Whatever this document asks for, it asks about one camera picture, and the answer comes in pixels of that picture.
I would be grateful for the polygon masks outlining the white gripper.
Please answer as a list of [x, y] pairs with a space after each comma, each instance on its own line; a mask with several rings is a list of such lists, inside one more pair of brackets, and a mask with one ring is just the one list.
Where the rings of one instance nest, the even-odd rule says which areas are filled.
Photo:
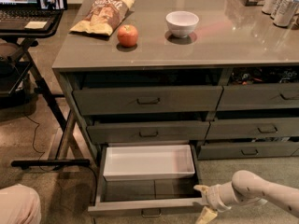
[[193, 188], [201, 193], [206, 193], [206, 202], [212, 208], [205, 206], [199, 218], [196, 219], [195, 224], [208, 224], [218, 216], [218, 212], [225, 212], [231, 209], [231, 206], [224, 200], [225, 193], [230, 193], [230, 184], [217, 184], [211, 187], [195, 185]]

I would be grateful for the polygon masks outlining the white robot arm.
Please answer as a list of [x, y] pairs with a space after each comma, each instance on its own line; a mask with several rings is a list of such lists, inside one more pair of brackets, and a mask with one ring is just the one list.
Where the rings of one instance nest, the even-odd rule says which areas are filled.
[[219, 212], [228, 211], [233, 206], [266, 202], [299, 217], [299, 189], [264, 180], [250, 171], [237, 171], [232, 180], [224, 184], [195, 185], [193, 188], [202, 194], [200, 204], [203, 206], [195, 224], [208, 224]]

